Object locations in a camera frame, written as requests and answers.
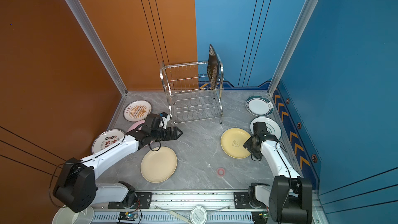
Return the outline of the yellow round plate with bear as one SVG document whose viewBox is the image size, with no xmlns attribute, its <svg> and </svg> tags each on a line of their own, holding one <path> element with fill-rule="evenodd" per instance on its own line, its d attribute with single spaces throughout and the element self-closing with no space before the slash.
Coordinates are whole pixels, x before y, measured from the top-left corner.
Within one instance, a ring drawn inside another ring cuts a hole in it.
<svg viewBox="0 0 398 224">
<path fill-rule="evenodd" d="M 250 152 L 243 146 L 251 135 L 240 128 L 230 128 L 221 136 L 223 151 L 234 159 L 244 159 L 250 156 Z"/>
</svg>

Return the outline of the cream round plate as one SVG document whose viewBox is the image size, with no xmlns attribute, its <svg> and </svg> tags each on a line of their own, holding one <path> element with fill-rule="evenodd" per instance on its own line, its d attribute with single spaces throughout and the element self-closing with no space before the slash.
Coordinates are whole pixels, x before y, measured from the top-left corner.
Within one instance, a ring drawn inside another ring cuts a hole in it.
<svg viewBox="0 0 398 224">
<path fill-rule="evenodd" d="M 177 168 L 177 156 L 168 147 L 149 151 L 141 162 L 141 174 L 150 183 L 161 183 L 169 179 Z"/>
</svg>

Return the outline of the steel two-tier dish rack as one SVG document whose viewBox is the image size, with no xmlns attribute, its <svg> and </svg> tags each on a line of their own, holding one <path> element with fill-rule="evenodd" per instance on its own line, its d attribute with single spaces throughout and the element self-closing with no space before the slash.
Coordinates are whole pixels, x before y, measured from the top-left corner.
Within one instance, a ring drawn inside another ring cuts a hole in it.
<svg viewBox="0 0 398 224">
<path fill-rule="evenodd" d="M 215 86 L 207 74 L 207 61 L 160 66 L 160 80 L 173 124 L 217 119 L 223 122 L 222 92 L 224 69 L 217 56 Z"/>
</svg>

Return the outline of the black floral square plate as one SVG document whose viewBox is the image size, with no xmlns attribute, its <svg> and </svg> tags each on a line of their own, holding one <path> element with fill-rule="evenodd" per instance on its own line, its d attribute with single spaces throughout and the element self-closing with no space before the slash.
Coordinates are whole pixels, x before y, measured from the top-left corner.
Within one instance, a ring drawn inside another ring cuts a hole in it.
<svg viewBox="0 0 398 224">
<path fill-rule="evenodd" d="M 207 63 L 207 76 L 210 82 L 210 89 L 215 90 L 217 86 L 217 82 L 219 80 L 219 60 L 217 53 L 212 46 L 209 44 L 209 55 L 208 55 L 208 63 Z"/>
</svg>

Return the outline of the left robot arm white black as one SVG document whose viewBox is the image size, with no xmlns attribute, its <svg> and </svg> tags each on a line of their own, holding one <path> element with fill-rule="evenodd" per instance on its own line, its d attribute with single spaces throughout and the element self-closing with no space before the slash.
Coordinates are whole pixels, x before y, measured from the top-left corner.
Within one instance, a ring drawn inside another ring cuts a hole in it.
<svg viewBox="0 0 398 224">
<path fill-rule="evenodd" d="M 121 204 L 123 208 L 133 207 L 138 199 L 133 186 L 124 181 L 105 184 L 96 180 L 115 163 L 151 143 L 178 140 L 183 132 L 178 127 L 168 127 L 169 120 L 170 115 L 166 113 L 149 114 L 143 124 L 127 132 L 121 141 L 88 157 L 71 158 L 60 164 L 57 182 L 50 184 L 50 198 L 58 199 L 75 213 L 107 202 Z"/>
</svg>

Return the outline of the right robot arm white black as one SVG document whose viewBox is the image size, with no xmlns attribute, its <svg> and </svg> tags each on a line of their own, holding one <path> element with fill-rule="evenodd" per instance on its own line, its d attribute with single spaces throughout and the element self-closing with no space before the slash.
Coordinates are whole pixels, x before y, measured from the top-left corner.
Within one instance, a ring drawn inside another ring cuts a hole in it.
<svg viewBox="0 0 398 224">
<path fill-rule="evenodd" d="M 255 161 L 265 158 L 274 176 L 273 184 L 252 183 L 248 189 L 249 204 L 268 207 L 278 224 L 311 224 L 313 221 L 313 186 L 292 167 L 284 145 L 268 132 L 265 122 L 253 124 L 253 136 L 243 145 Z"/>
</svg>

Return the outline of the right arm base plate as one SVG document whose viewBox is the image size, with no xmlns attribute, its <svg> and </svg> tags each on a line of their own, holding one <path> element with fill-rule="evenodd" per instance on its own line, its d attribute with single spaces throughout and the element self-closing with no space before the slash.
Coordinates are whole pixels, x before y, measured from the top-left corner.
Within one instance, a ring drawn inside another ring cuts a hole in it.
<svg viewBox="0 0 398 224">
<path fill-rule="evenodd" d="M 247 191 L 235 192 L 234 206 L 236 209 L 253 208 L 253 209 L 268 209 L 268 205 L 255 199 Z"/>
</svg>

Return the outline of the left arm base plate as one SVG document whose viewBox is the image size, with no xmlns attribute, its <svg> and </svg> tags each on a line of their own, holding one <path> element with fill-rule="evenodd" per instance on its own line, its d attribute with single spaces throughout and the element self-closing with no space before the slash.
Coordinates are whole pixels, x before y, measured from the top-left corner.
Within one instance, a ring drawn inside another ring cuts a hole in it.
<svg viewBox="0 0 398 224">
<path fill-rule="evenodd" d="M 152 192 L 136 192 L 134 201 L 129 203 L 128 200 L 122 202 L 109 202 L 108 209 L 149 209 Z"/>
</svg>

